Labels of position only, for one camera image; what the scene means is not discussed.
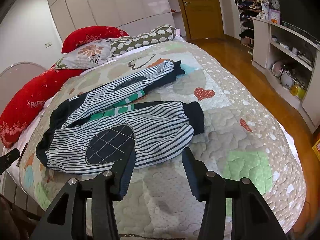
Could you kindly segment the white glossy wardrobe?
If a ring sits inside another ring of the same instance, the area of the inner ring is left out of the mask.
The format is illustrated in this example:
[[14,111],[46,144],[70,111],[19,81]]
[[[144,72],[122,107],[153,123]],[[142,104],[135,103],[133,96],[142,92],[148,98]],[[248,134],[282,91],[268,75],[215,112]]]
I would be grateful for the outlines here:
[[47,0],[61,40],[76,29],[94,25],[117,27],[130,36],[162,24],[186,37],[177,0]]

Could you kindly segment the round grey headboard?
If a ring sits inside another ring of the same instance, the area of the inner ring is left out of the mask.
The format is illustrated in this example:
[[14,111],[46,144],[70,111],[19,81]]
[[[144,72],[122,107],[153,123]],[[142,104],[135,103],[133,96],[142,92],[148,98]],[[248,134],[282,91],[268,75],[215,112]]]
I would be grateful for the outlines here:
[[13,96],[31,79],[46,71],[43,66],[33,62],[12,64],[1,72],[0,78],[0,113]]

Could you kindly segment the white open shelf unit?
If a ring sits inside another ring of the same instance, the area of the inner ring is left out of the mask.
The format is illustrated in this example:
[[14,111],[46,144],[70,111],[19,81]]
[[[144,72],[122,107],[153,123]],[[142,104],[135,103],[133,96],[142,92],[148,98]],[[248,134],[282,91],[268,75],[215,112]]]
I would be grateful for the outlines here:
[[[267,78],[276,92],[295,108],[311,132],[319,127],[319,45],[299,33],[279,24],[253,17],[253,61],[252,64]],[[311,64],[295,55],[290,49],[310,49],[314,61]],[[299,98],[276,77],[273,65],[288,63],[298,70],[304,81],[306,93]]]

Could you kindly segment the olive polka dot bolster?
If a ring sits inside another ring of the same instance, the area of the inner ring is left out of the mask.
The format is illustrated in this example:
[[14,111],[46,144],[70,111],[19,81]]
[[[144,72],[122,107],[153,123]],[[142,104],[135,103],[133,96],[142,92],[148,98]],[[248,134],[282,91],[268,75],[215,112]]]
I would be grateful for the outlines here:
[[118,38],[110,43],[110,50],[113,56],[119,56],[137,48],[172,41],[175,36],[176,29],[169,24],[164,24],[148,33]]

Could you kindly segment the navy striped children's pants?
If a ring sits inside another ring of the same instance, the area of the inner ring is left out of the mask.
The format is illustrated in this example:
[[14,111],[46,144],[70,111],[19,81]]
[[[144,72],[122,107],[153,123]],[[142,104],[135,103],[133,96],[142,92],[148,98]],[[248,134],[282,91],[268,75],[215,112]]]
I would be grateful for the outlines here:
[[50,116],[36,156],[54,171],[93,176],[122,159],[129,148],[135,168],[170,160],[193,136],[204,132],[204,113],[196,101],[140,98],[184,74],[180,62],[166,60],[61,103]]

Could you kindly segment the patchwork heart quilt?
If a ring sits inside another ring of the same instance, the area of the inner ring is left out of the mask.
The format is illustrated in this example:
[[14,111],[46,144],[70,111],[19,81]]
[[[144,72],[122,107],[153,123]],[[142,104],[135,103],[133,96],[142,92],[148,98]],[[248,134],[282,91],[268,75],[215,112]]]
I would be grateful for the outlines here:
[[36,126],[20,163],[27,194],[47,209],[67,180],[109,170],[132,148],[128,192],[114,205],[121,239],[195,239],[204,204],[182,163],[249,178],[288,232],[306,196],[285,130],[207,52],[180,41],[122,55],[69,79]]

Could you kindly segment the floral grey pillow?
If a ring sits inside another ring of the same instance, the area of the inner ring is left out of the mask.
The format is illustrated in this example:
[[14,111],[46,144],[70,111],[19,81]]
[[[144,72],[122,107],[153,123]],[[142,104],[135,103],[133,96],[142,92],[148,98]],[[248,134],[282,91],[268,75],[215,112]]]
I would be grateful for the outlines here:
[[84,44],[65,54],[55,64],[55,69],[89,69],[107,62],[111,57],[111,39],[101,39]]

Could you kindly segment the red pillow behind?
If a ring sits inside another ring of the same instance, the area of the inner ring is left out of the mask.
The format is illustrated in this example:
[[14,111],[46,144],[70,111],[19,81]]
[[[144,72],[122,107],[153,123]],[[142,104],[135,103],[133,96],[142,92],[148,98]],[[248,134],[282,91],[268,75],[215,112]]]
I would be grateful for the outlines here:
[[120,38],[129,36],[127,32],[116,27],[91,26],[77,29],[70,33],[63,42],[61,53],[69,53],[81,45],[103,38]]

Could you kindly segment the wooden door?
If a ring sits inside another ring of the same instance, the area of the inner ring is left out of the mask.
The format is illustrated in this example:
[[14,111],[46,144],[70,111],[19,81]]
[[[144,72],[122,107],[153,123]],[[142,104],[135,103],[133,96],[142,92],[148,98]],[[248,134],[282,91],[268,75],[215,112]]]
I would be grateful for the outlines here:
[[223,39],[223,22],[219,0],[178,0],[189,40]]

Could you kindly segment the yellow bottle on shelf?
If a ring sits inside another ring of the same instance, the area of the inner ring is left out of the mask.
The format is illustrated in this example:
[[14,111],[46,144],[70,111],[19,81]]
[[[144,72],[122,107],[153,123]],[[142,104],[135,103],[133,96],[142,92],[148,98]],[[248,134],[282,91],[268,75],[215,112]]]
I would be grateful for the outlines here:
[[299,92],[299,86],[297,84],[293,84],[290,88],[290,93],[293,95],[293,96],[296,96]]

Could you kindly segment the black desk clock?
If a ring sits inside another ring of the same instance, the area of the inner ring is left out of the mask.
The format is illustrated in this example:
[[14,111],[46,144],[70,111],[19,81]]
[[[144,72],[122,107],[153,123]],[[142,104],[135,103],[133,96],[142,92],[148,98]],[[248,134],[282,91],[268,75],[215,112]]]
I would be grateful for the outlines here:
[[280,1],[279,0],[268,0],[268,20],[273,23],[280,22]]

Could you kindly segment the wall power socket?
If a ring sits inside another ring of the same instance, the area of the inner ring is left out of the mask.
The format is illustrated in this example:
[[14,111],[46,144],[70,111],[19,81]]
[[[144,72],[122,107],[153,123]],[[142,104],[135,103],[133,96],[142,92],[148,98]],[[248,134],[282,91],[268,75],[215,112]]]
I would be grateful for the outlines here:
[[52,45],[52,42],[47,42],[47,43],[45,43],[45,47],[46,47],[46,48],[50,47],[51,45]]

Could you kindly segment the long red pillow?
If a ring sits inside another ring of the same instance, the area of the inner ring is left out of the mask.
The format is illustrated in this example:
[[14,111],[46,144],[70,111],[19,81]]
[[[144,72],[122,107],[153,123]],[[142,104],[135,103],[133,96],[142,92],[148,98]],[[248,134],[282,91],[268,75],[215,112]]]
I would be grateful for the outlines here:
[[50,68],[26,83],[6,105],[1,114],[1,141],[11,148],[21,133],[42,111],[44,103],[53,97],[63,84],[82,69]]

